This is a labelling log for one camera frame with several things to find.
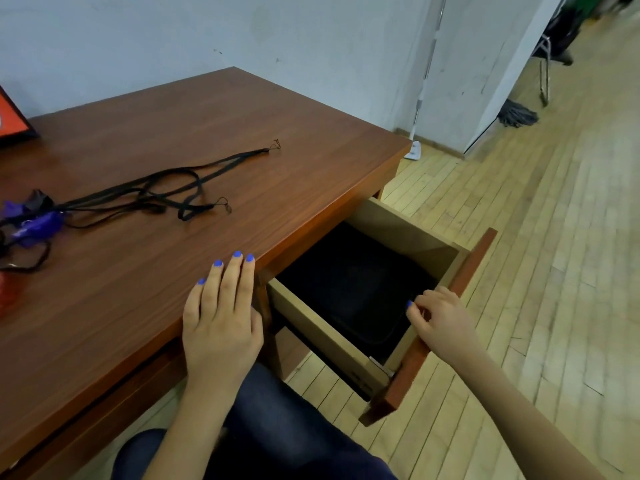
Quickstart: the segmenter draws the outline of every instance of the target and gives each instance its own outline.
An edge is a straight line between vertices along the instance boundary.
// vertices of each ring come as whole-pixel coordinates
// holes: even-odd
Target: black object in drawer
[[[278,276],[364,355],[385,363],[409,327],[406,303],[438,280],[341,223]]]

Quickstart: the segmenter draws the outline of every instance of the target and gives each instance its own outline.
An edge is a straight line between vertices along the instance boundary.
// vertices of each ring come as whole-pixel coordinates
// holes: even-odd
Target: wooden desk
[[[0,200],[62,202],[175,166],[263,148],[206,185],[227,197],[183,223],[136,213],[64,230],[0,318],[0,472],[65,478],[184,374],[180,315],[193,284],[235,250],[264,284],[396,172],[410,142],[230,68],[41,116],[0,152]]]

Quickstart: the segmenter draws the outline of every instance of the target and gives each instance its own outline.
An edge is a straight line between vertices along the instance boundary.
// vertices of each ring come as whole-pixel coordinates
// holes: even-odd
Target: wall
[[[238,66],[382,127],[429,0],[0,0],[0,84],[36,116]]]
[[[424,74],[440,1],[431,3],[411,80]],[[560,1],[447,0],[416,133],[466,151],[497,115],[500,98],[510,92]],[[554,8],[548,13],[542,4]],[[400,103],[398,124],[404,129],[411,128],[418,92],[419,84],[409,87]]]

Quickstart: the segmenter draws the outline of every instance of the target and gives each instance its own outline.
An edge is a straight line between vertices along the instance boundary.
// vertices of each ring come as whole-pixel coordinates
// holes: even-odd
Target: dark blue jeans
[[[310,463],[340,456],[357,457],[357,463],[382,468],[382,460],[334,427],[311,404],[255,364],[225,421],[228,440],[214,451],[206,479],[285,477]],[[140,480],[164,438],[164,429],[150,429],[130,439],[116,457],[112,480]]]

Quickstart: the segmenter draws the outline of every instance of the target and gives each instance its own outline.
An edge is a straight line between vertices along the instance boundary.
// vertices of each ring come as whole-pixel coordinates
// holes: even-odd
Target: flat mop
[[[436,26],[436,31],[433,34],[433,40],[431,41],[431,52],[429,53],[429,60],[427,61],[427,69],[424,71],[424,79],[422,80],[422,88],[420,90],[420,95],[418,96],[418,101],[415,103],[415,116],[413,117],[413,126],[411,128],[411,133],[409,134],[409,139],[413,141],[415,137],[415,126],[418,122],[418,114],[420,114],[420,108],[422,107],[422,100],[424,99],[424,94],[427,88],[427,78],[429,77],[429,70],[431,69],[431,62],[433,61],[433,55],[436,52],[436,43],[438,41],[438,36],[440,35],[440,24],[442,23],[442,15],[444,14],[444,5],[447,3],[447,0],[442,0],[442,5],[440,6],[440,15],[438,17],[438,24]],[[411,146],[411,151],[407,153],[404,158],[409,160],[420,160],[420,142],[413,141]]]

